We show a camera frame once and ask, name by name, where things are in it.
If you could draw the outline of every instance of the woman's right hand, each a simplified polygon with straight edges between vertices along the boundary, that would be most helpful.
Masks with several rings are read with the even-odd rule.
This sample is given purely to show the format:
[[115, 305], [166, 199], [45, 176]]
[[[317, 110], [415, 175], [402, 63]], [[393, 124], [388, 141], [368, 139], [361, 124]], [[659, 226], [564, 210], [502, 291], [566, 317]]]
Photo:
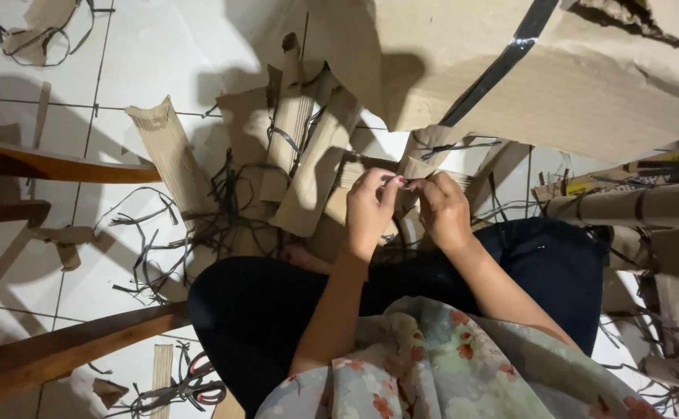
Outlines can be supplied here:
[[447, 173], [413, 180], [409, 188], [420, 198], [422, 225], [443, 253], [450, 256], [464, 251], [476, 241], [471, 232], [469, 202]]

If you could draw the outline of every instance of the floral blouse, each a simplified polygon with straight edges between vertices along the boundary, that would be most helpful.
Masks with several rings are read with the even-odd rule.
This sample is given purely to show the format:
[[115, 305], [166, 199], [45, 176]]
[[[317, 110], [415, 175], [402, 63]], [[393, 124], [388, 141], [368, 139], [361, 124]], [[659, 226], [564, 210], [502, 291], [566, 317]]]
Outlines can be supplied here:
[[360, 318], [355, 349], [286, 379], [257, 419], [662, 419], [581, 351], [427, 298]]

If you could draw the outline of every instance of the chair leg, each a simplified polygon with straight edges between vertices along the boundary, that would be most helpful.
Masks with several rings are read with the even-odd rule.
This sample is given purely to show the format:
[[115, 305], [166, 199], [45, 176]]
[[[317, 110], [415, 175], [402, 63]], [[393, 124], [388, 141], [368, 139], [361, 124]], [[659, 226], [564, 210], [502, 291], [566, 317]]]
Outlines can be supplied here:
[[0, 400], [189, 324], [186, 302], [112, 315], [0, 347]]
[[26, 200], [14, 204], [0, 204], [0, 222], [28, 220], [27, 227], [35, 228], [47, 218], [52, 205], [47, 201]]

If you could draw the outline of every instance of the wooden chair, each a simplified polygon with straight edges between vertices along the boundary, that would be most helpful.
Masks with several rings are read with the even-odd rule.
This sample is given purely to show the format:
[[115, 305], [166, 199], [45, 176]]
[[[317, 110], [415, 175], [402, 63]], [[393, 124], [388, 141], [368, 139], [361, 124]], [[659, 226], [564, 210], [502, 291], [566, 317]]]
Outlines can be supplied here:
[[[153, 166], [92, 163], [0, 143], [0, 175], [105, 184], [160, 181]], [[40, 225], [46, 201], [0, 205], [0, 222]], [[46, 383], [99, 357], [189, 324], [186, 303], [155, 306], [88, 321], [0, 347], [0, 400]]]

